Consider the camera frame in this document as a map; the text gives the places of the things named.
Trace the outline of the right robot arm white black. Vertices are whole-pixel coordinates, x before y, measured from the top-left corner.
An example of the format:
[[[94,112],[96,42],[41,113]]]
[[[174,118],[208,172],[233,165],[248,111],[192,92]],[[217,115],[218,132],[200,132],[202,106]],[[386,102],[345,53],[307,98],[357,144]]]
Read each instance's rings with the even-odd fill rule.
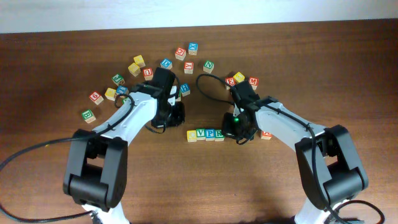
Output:
[[[247,81],[230,88],[233,113],[225,113],[222,133],[244,144],[258,131],[271,133],[296,154],[307,196],[292,223],[324,223],[336,208],[354,199],[369,179],[348,130],[315,124],[273,97],[260,98]]]

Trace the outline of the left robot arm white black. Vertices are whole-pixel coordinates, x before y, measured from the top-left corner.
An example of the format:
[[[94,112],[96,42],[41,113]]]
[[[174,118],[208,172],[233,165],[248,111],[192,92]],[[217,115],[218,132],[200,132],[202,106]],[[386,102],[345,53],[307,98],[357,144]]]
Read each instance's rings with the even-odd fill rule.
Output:
[[[175,99],[177,76],[156,68],[151,80],[133,86],[126,102],[92,131],[79,129],[73,135],[63,191],[81,205],[93,223],[127,223],[121,199],[127,184],[127,150],[147,124],[162,134],[185,121],[185,109]]]

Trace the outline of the green V block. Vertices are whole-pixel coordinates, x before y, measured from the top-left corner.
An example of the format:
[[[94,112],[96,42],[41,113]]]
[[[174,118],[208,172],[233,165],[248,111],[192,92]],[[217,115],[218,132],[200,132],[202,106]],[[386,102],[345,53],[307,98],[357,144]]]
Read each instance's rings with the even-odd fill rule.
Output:
[[[205,128],[198,128],[196,129],[197,134],[197,141],[202,141],[206,139],[206,129]]]

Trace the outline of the green R block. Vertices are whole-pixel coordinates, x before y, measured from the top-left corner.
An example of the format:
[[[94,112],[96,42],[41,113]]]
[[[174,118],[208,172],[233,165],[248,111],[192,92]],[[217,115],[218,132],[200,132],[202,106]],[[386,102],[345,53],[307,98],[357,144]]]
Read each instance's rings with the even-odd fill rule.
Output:
[[[224,141],[224,135],[220,129],[215,130],[215,141]]]

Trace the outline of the yellow C block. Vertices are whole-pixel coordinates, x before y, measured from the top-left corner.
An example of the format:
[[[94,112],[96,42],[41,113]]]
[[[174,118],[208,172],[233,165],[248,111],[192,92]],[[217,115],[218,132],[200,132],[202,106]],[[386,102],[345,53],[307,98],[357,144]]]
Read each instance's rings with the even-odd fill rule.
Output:
[[[187,141],[188,142],[196,142],[197,141],[197,131],[196,130],[188,130],[187,131]]]

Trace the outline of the blue P block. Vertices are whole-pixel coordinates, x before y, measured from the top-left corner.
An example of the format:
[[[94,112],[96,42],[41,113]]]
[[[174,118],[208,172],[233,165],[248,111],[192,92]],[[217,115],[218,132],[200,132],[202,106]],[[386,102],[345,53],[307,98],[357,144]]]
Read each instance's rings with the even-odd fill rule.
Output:
[[[206,137],[206,141],[214,141],[215,140],[215,130],[214,129],[205,129],[205,137]]]

